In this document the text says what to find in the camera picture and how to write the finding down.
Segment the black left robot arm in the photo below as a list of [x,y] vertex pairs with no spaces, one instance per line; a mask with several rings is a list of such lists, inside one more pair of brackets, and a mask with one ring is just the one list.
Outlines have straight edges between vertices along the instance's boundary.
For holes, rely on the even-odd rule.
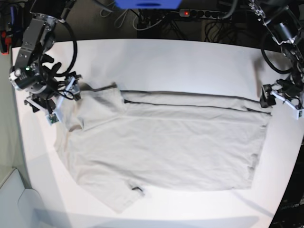
[[[304,107],[304,31],[300,20],[290,9],[290,0],[249,0],[250,10],[266,28],[261,38],[261,53],[266,63],[286,79],[278,79],[273,84],[263,85],[260,104],[262,108],[276,105],[275,99],[282,98],[284,103],[296,100],[296,110]],[[267,57],[266,40],[271,38],[290,60],[292,66],[281,70]]]

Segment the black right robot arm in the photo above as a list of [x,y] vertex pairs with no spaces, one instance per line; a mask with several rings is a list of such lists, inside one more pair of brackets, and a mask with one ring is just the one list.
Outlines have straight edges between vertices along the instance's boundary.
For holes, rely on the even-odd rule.
[[[78,80],[81,75],[72,71],[78,53],[76,36],[66,19],[75,4],[74,0],[36,0],[30,8],[32,19],[23,33],[15,65],[10,69],[9,81],[19,91],[27,91],[24,101],[33,112],[45,111],[52,114],[56,104],[52,98],[79,100],[81,98]],[[73,55],[66,71],[59,73],[62,64],[55,63],[48,68],[44,63],[54,63],[47,55],[55,43],[54,30],[62,24],[71,36]]]

